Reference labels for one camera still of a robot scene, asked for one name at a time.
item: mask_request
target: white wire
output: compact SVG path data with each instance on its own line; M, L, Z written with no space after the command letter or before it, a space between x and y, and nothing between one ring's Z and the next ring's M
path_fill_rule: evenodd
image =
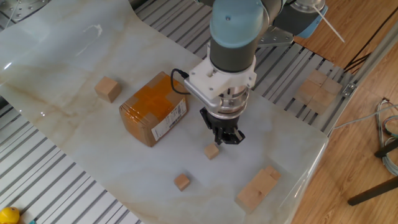
M330 24L330 22L325 18L325 16L317 9L317 7L312 6L316 12L319 14L319 16L322 17L322 19L326 22L326 24L328 24L328 26L332 29L332 31L338 36L338 38L340 38L341 41L343 41L343 43L345 43L343 37L337 32L337 30Z
M19 1L20 0L17 0L17 4L15 5L14 10L13 10L11 16L10 16L10 19L7 21L7 24L6 24L4 29L7 29L8 25L10 24L10 21L11 21L12 17L14 16L14 13L17 11L17 8L18 8L18 5L19 5Z
M379 111L377 111L377 112L375 112L375 113L373 113L373 114L370 114L370 115L368 115L368 116L366 116L366 117L359 118L359 119L356 119L356 120L353 120L353 121L349 121L349 122L347 122L347 123L345 123L345 124L342 124L342 125L340 125L340 126L337 126L337 127L335 127L334 129L342 128L342 127L344 127L344 126L346 126L346 125L349 125L349 124L352 124L352 123L355 123L355 122L358 122L358 121L363 121L363 120L365 120L365 119L371 118L371 117L373 117L374 115L377 115L377 114L379 114L379 113L381 113L381 112L383 112L383 111L389 110L389 109L394 108L394 107L398 107L398 105L388 106L388 107L386 107L386 108L384 108L384 109L382 109L382 110L379 110Z

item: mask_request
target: brown packing tape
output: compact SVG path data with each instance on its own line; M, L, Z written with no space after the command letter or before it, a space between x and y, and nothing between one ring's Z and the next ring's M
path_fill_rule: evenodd
M186 91L175 80L174 86L178 91ZM161 72L120 106L124 126L134 137L152 147L156 143L152 129L163 121L183 99L187 106L185 95L174 92L171 88L170 77Z

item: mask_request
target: cardboard box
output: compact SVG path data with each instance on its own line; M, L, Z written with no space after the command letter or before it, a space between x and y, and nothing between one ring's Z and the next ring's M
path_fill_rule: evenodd
M176 90L186 92L174 80ZM188 112L186 95L173 91L170 76L157 74L119 107L124 127L136 139L152 147Z

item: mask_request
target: small wooden cube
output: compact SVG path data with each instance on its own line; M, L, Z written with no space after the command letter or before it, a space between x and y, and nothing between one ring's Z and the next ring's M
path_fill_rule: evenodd
M276 185L277 181L268 174L264 169L252 179L253 187L259 190L264 196L266 196Z
M254 209L262 202L266 197L258 189L256 189L250 182L245 186L242 191L238 194L235 202L248 214L252 213Z
M265 171L271 175L272 178L274 178L276 181L279 180L279 178L281 177L281 174L275 170L272 166L267 166L267 168L265 169Z
M312 71L310 76L307 78L307 80L310 80L317 84L319 87L322 86L322 84L326 81L328 77L323 74L322 72L319 72L318 70Z
M323 114L335 98L336 95L321 88L307 106L316 113Z
M322 89L328 91L332 95L337 95L343 86L338 82L332 80L331 78L327 78L326 81L321 86Z
M191 182L185 174L180 174L176 179L174 179L174 184L180 189L180 191L185 190Z
M294 98L299 102L307 105L315 96L320 87L310 80L305 80L296 92Z
M212 160L214 157L216 157L218 153L220 153L220 150L218 150L217 146L214 143L208 145L205 148L205 155L207 156L207 158L209 158L209 160Z
M109 103L112 103L122 91L120 85L108 77L102 78L94 89L95 92L97 92L98 97Z

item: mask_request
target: gray cable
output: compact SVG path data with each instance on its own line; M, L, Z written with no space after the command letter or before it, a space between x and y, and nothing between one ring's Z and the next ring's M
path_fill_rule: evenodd
M377 106L377 112L379 112L379 113L376 115L377 128L378 128L378 130L379 130L380 148L386 146L386 145L389 144L391 141L395 140L394 137L391 137L391 138L387 139L387 141L384 142L382 122L381 122L381 120L380 120L380 112L382 112L382 111L384 111L384 110L386 110L386 109L389 109L389 108L392 108L392 107L395 106L395 105L389 106L389 107L387 107L387 108L384 108L383 110L380 110L380 109L381 109L381 106L382 106L384 103L388 103L388 101L387 101L387 100L382 100L382 101L379 103L379 105ZM388 170L391 174L393 174L393 175L395 175L395 176L398 176L398 166L395 165L394 162L390 159L390 157L388 156L388 153L386 154L386 156L384 156L384 157L382 158L382 161L383 161L384 166L387 168L387 170Z
M349 121L349 122L347 122L347 123L345 123L345 124L342 124L342 125L340 125L340 126L337 126L337 127L335 127L334 129L342 128L342 127L344 127L344 126L346 126L346 125L349 125L349 124L352 124L352 123L355 123L355 122L358 122L358 121L363 121L363 120L365 120L365 119L371 118L371 117L373 117L374 115L378 115L379 113L381 113L381 112L383 112L383 111L386 111L386 110L389 110L389 109L394 108L394 107L398 107L398 105L392 105L392 106L386 107L386 108L384 108L384 109L382 109L382 110L379 110L379 111L377 111L377 112L374 112L373 114L370 114L370 115L368 115L368 116L366 116L366 117L359 118L359 119L356 119L356 120L353 120L353 121Z

